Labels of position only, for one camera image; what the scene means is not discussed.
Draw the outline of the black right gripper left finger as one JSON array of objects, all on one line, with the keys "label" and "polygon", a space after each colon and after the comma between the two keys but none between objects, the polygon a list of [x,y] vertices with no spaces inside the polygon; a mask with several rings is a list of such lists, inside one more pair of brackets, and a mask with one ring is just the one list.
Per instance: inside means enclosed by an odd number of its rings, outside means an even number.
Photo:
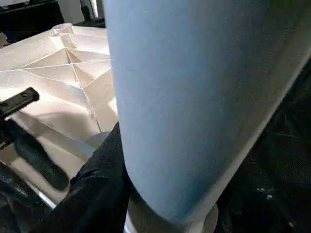
[{"label": "black right gripper left finger", "polygon": [[34,233],[122,233],[131,183],[116,124],[70,181],[65,198],[32,229]]}]

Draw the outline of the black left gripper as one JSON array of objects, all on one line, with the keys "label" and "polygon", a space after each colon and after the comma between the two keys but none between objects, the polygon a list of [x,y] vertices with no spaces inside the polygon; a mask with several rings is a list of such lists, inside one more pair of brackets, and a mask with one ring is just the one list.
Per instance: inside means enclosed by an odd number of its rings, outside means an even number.
[{"label": "black left gripper", "polygon": [[39,100],[39,93],[32,87],[0,102],[0,148],[14,143],[15,151],[29,163],[55,189],[66,190],[67,174],[49,157],[40,142],[14,120],[11,115]]}]

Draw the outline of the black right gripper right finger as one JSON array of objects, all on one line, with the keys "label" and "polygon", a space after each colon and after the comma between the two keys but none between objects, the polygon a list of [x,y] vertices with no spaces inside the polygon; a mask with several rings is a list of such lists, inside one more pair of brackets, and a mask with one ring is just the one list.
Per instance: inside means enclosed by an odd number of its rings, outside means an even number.
[{"label": "black right gripper right finger", "polygon": [[310,142],[256,143],[217,206],[219,233],[310,232]]}]

